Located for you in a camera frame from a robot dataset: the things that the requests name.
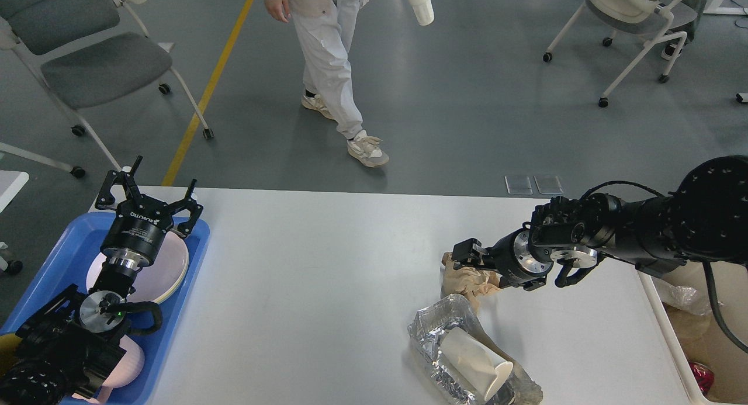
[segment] blue tray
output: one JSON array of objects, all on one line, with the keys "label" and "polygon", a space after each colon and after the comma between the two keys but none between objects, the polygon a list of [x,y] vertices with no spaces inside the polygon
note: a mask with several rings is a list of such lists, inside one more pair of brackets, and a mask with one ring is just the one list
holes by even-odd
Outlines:
[{"label": "blue tray", "polygon": [[[8,321],[0,328],[0,333],[16,331],[30,315],[71,283],[78,285],[79,291],[85,292],[88,267],[99,254],[99,246],[104,241],[104,236],[112,226],[114,218],[114,213],[91,212],[78,216],[70,222],[26,293],[21,297],[21,301],[8,317]],[[182,221],[186,219],[174,218],[175,224]],[[189,250],[189,268],[182,286],[161,303],[163,326],[152,335],[132,337],[143,349],[145,355],[143,370],[133,383],[114,389],[107,401],[108,405],[145,405],[148,402],[171,344],[171,338],[179,320],[179,312],[184,306],[203,261],[209,235],[208,224],[199,219],[192,229],[192,234],[185,239],[187,250]],[[131,317],[134,326],[152,325],[150,315],[144,316],[144,314],[147,313]],[[72,397],[65,397],[61,403],[63,405],[86,404],[85,401]]]}]

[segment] aluminum foil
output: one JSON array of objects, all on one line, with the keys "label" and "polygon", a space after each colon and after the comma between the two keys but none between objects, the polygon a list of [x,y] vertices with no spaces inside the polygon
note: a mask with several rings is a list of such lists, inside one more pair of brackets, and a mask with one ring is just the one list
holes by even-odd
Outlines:
[{"label": "aluminum foil", "polygon": [[[446,332],[459,327],[473,338],[493,349],[496,354],[514,364],[512,374],[505,384],[488,401],[465,378],[449,360],[441,354],[439,345]],[[518,362],[503,352],[483,331],[470,302],[459,294],[451,294],[416,312],[413,323],[408,325],[411,347],[418,352],[417,359],[428,378],[436,384],[451,405],[537,405],[543,399],[543,391]]]}]

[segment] red object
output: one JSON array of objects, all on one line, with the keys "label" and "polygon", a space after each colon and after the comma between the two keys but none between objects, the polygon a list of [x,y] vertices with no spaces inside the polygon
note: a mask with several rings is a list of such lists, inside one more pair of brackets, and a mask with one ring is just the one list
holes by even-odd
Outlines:
[{"label": "red object", "polygon": [[711,386],[714,384],[714,372],[699,362],[688,362],[688,366],[691,368],[691,372],[694,373],[694,377],[699,385],[699,390],[701,390],[704,395],[708,394],[709,389],[711,389]]}]

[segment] gray floor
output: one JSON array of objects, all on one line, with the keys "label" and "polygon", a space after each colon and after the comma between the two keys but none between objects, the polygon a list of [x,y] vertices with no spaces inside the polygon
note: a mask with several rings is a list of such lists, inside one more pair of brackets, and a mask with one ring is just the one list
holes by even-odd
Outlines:
[{"label": "gray floor", "polygon": [[[705,16],[665,85],[656,81],[662,46],[653,49],[600,109],[602,91],[639,51],[635,38],[604,48],[609,31],[586,13],[553,62],[541,60],[581,2],[432,0],[436,20],[419,27],[406,0],[372,0],[351,53],[364,126],[391,157],[372,170],[348,156],[333,122],[299,106],[303,62],[292,25],[273,21],[255,0],[206,109],[216,138],[195,136],[174,185],[196,178],[205,187],[500,197],[509,195],[505,175],[554,174],[578,197],[609,179],[672,190],[711,157],[748,153],[748,106],[734,99],[748,91],[748,30],[733,24],[736,16]],[[199,99],[244,3],[149,0],[136,9],[154,39],[177,42],[174,65]],[[125,16],[103,34],[123,29],[134,29]],[[110,165],[91,138],[70,133],[12,53],[0,59],[0,140],[88,171],[77,181],[0,159],[0,169],[30,174],[0,216],[0,240],[26,264],[19,275],[0,275],[3,322],[67,223],[88,210]],[[141,185],[161,183],[192,117],[176,80],[166,81],[169,96],[149,87],[82,111],[120,162],[144,156]],[[341,211],[365,219],[359,212]]]}]

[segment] yellow floor line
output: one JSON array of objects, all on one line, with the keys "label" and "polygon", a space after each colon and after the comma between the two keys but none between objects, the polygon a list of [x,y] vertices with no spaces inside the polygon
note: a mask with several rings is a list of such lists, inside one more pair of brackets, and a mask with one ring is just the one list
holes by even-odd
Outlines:
[{"label": "yellow floor line", "polygon": [[[233,50],[233,46],[236,43],[236,38],[238,38],[238,33],[241,30],[241,25],[244,24],[244,21],[247,18],[247,13],[249,13],[249,8],[250,6],[252,6],[252,1],[253,0],[246,0],[243,8],[241,8],[241,13],[236,19],[233,30],[231,30],[231,35],[229,35],[229,40],[226,42],[226,46],[224,46],[224,51],[221,53],[219,63],[216,64],[216,69],[213,70],[213,75],[210,76],[208,86],[206,86],[205,91],[203,92],[203,97],[200,99],[200,102],[198,102],[198,109],[200,109],[201,113],[205,112],[205,109],[208,107],[210,97],[213,96],[213,91],[214,89],[216,89],[217,83],[219,83],[219,79],[221,78],[221,74],[224,72],[226,62],[228,61],[229,56],[231,55],[231,51]],[[182,137],[182,142],[176,149],[176,154],[174,154],[174,159],[171,160],[171,165],[169,165],[169,169],[166,171],[166,176],[164,176],[163,181],[161,181],[161,186],[171,186],[174,184],[176,173],[179,172],[179,168],[182,166],[182,161],[184,161],[185,155],[187,155],[187,150],[189,149],[190,143],[192,143],[192,139],[194,139],[195,131],[198,130],[199,125],[200,119],[198,118],[198,115],[192,115],[192,120],[190,120],[187,131],[185,131],[185,134]]]}]

